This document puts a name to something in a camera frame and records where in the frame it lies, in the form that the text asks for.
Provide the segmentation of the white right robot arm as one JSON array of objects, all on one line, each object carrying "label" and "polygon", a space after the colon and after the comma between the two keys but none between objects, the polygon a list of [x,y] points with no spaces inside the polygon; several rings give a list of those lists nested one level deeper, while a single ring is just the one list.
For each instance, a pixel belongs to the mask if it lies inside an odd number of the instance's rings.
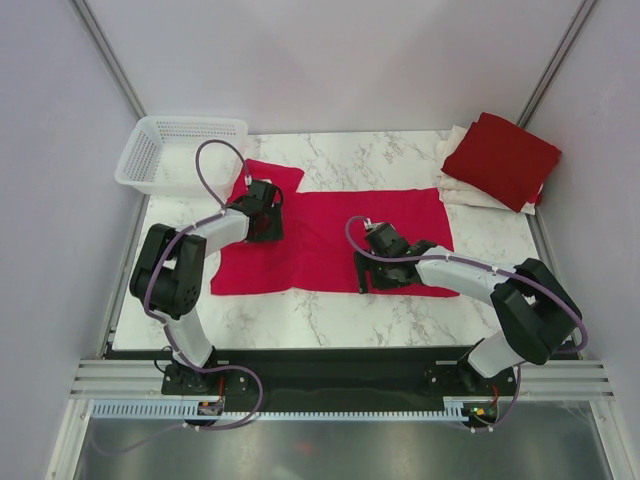
[{"label": "white right robot arm", "polygon": [[[365,247],[351,237],[356,222],[364,227]],[[537,259],[488,263],[433,242],[410,243],[392,224],[364,216],[349,219],[345,233],[354,248],[361,293],[422,285],[493,307],[499,332],[480,340],[459,362],[458,381],[469,393],[483,392],[508,368],[543,365],[556,353],[578,353],[588,344],[578,306]]]}]

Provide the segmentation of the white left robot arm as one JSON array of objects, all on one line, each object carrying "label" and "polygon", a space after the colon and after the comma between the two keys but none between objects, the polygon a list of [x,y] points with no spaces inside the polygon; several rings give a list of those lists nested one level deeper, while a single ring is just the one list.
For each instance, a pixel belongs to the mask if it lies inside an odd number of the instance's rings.
[{"label": "white left robot arm", "polygon": [[198,393],[211,392],[220,378],[210,362],[214,347],[196,310],[205,260],[234,244],[282,240],[283,205],[279,187],[253,180],[246,194],[210,217],[181,230],[158,223],[147,232],[129,291],[145,314],[161,324],[173,358],[187,367],[185,382]]}]

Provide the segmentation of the bright red t shirt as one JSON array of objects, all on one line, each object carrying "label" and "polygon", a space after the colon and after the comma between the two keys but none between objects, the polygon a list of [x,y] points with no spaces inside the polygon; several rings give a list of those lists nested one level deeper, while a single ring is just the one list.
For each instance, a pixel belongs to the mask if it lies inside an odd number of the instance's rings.
[{"label": "bright red t shirt", "polygon": [[253,178],[284,193],[284,237],[265,243],[240,242],[221,251],[210,281],[215,296],[267,294],[298,288],[330,293],[359,290],[350,239],[363,229],[347,221],[363,215],[388,222],[410,242],[431,241],[452,248],[448,216],[434,188],[301,193],[303,170],[249,160]]}]

